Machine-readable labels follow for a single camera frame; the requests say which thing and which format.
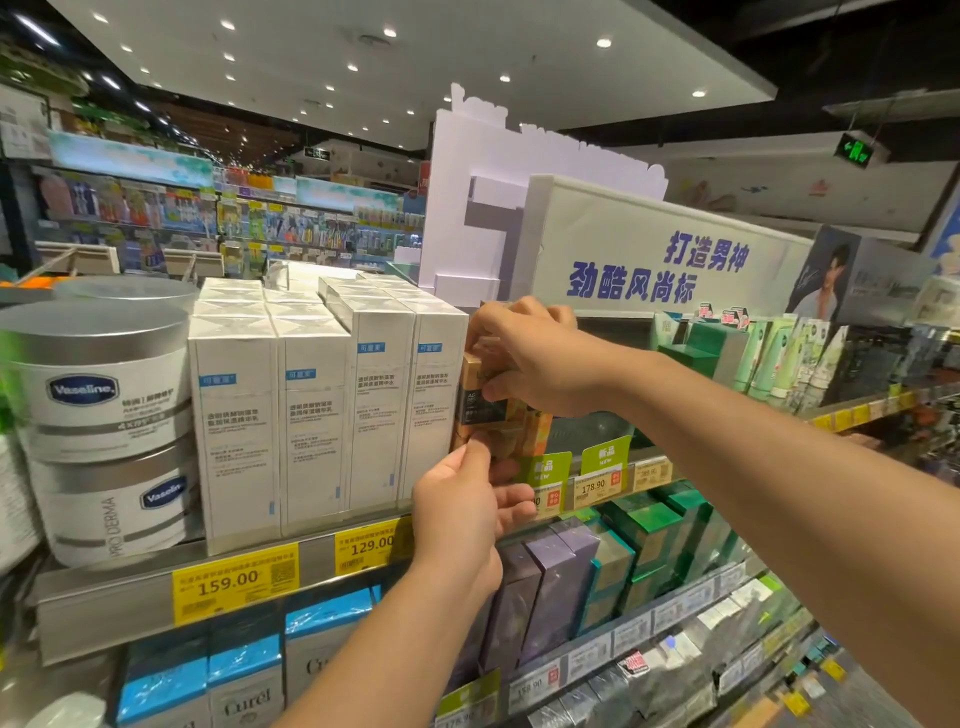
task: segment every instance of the white sign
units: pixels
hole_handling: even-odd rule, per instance
[[[533,294],[588,316],[695,314],[745,306],[781,314],[810,241],[711,212],[534,175],[512,300]]]

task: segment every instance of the teal product box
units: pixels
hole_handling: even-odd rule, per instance
[[[117,704],[117,728],[210,725],[206,696],[206,638],[161,648],[153,638],[131,645],[127,675]]]
[[[229,624],[214,631],[207,681],[212,728],[272,725],[284,708],[282,662],[274,619]]]
[[[286,663],[286,695],[289,702],[299,698],[313,679],[333,659],[337,650],[370,613],[370,589],[336,596],[287,614],[284,620],[283,656]]]

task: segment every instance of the hand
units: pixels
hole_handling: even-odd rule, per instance
[[[508,370],[484,386],[486,400],[517,398],[560,417],[610,408],[617,347],[578,331],[567,306],[546,308],[531,296],[509,308],[485,303],[470,319],[467,351],[491,371]]]
[[[519,466],[506,460],[491,468],[489,437],[475,435],[414,486],[414,563],[427,564],[438,578],[463,576],[484,598],[503,578],[493,543],[537,516],[533,488],[500,485]]]

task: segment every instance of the merchandise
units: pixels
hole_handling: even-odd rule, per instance
[[[109,299],[123,303],[167,303],[187,313],[200,291],[182,280],[147,276],[80,276],[54,286],[55,299]]]
[[[280,537],[277,339],[270,319],[190,319],[209,555]]]
[[[212,728],[268,728],[283,712],[280,635],[271,619],[247,618],[210,637]]]
[[[29,460],[47,541],[65,566],[100,564],[178,544],[199,517],[192,435],[106,463]]]
[[[0,376],[27,454],[89,463],[169,445],[191,427],[186,311],[46,301],[0,311]]]
[[[345,464],[351,449],[345,399],[351,339],[332,316],[273,323],[278,345],[281,528],[284,536],[290,536],[346,510]]]
[[[288,704],[310,687],[371,609],[371,592],[364,588],[287,614],[283,659]]]
[[[353,413],[348,508],[396,502],[414,314],[392,299],[331,295],[350,332],[347,409]]]
[[[398,490],[399,498],[409,498],[414,483],[449,452],[469,316],[440,299],[403,304],[416,315]]]

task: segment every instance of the price tag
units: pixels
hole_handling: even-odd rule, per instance
[[[826,658],[820,668],[838,683],[843,682],[844,678],[847,677],[847,671],[832,657]]]
[[[569,685],[588,672],[602,667],[611,659],[610,632],[571,649],[566,654],[566,683]]]
[[[621,624],[613,630],[613,654],[622,655],[624,652],[636,649],[650,639],[650,626],[653,620],[652,612],[644,612],[634,617],[626,624]]]
[[[623,466],[602,473],[581,475],[573,481],[573,508],[579,510],[593,503],[619,496],[623,490]]]
[[[827,432],[833,431],[833,415],[821,415],[813,418],[813,426],[824,429]]]
[[[414,528],[409,516],[351,528],[336,535],[337,576],[385,567],[414,555]]]
[[[743,583],[743,580],[747,578],[747,564],[740,563],[734,567],[730,567],[726,571],[720,574],[720,594],[719,596],[726,596],[738,586]]]
[[[841,409],[833,413],[833,431],[841,432],[853,427],[853,413],[849,409]]]
[[[174,625],[208,619],[300,588],[300,547],[253,553],[177,569],[171,576]]]
[[[513,715],[536,705],[548,695],[560,689],[560,659],[518,677],[510,684],[507,696],[507,713]]]
[[[673,482],[673,463],[666,457],[655,457],[634,465],[634,493],[649,491]]]
[[[858,404],[853,408],[853,424],[854,425],[865,425],[871,420],[870,417],[870,405],[869,404]]]

